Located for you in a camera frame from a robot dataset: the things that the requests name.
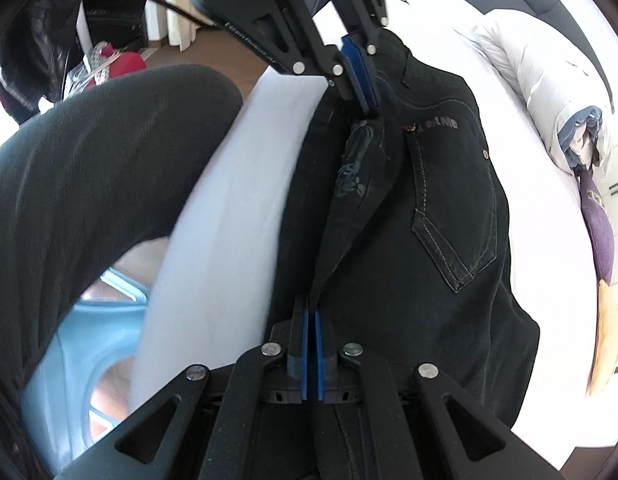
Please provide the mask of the black jeans pants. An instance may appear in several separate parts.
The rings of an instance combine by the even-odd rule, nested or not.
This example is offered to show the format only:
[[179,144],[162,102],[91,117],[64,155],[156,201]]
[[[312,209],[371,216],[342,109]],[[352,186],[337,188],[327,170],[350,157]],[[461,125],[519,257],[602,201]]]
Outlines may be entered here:
[[389,30],[373,60],[376,110],[326,91],[312,113],[278,236],[266,332],[307,310],[306,479],[322,479],[315,313],[393,367],[437,365],[510,431],[538,351],[510,286],[510,210],[472,90]]

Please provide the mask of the white bed mattress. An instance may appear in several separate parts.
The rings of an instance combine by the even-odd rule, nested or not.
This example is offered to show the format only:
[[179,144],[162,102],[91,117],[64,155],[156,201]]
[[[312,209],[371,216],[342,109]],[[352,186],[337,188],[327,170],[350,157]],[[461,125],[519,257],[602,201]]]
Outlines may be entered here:
[[[476,96],[510,205],[513,292],[540,346],[514,430],[561,465],[618,440],[618,373],[586,394],[594,356],[594,260],[576,181],[548,156],[522,101],[476,45],[477,0],[388,0],[391,29]],[[198,180],[170,238],[135,359],[138,408],[187,365],[230,364],[264,334],[292,170],[325,91],[267,70]]]

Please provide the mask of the light blue slipper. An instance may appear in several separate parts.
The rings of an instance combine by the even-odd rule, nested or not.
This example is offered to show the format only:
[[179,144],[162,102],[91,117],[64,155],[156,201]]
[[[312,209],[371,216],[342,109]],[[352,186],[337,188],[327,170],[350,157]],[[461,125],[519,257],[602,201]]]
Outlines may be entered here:
[[126,400],[104,408],[98,385],[138,348],[149,290],[110,268],[54,333],[24,388],[21,413],[42,463],[58,474],[126,418]]

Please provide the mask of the red bag on floor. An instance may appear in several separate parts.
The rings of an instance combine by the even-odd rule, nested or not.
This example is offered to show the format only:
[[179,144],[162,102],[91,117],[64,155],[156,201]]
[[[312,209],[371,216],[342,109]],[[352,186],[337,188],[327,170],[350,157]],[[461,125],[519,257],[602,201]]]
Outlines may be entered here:
[[92,88],[112,78],[146,70],[147,65],[138,52],[115,49],[110,42],[96,44],[88,55],[86,86]]

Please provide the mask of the yellow cushion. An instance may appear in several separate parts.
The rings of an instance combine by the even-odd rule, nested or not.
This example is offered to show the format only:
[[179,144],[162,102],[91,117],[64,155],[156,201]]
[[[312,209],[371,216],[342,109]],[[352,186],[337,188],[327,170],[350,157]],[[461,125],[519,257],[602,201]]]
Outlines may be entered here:
[[618,361],[618,306],[609,284],[597,283],[597,312],[594,356],[588,396],[600,393],[615,374]]

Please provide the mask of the rolled grey duvet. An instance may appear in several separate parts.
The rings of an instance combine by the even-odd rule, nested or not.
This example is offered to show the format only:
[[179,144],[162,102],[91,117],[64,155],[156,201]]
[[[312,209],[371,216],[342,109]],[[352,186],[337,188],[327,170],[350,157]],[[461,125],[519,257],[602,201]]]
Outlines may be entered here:
[[612,104],[583,52],[551,25],[508,9],[476,21],[473,42],[525,105],[554,164],[604,177]]

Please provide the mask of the person black trouser leg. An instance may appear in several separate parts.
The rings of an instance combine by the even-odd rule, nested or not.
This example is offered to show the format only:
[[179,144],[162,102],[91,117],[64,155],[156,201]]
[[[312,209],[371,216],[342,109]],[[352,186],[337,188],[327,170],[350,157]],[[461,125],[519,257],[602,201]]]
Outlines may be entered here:
[[127,74],[0,147],[0,479],[44,479],[20,399],[59,324],[107,268],[169,235],[243,98],[203,65]]

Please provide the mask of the purple cushion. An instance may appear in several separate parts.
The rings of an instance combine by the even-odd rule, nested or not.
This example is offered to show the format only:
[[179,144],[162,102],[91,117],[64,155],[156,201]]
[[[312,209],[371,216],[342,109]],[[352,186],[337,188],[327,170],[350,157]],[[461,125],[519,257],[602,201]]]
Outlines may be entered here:
[[576,168],[579,183],[581,212],[588,230],[596,277],[607,285],[612,282],[615,259],[615,237],[609,222],[600,190],[586,168]]

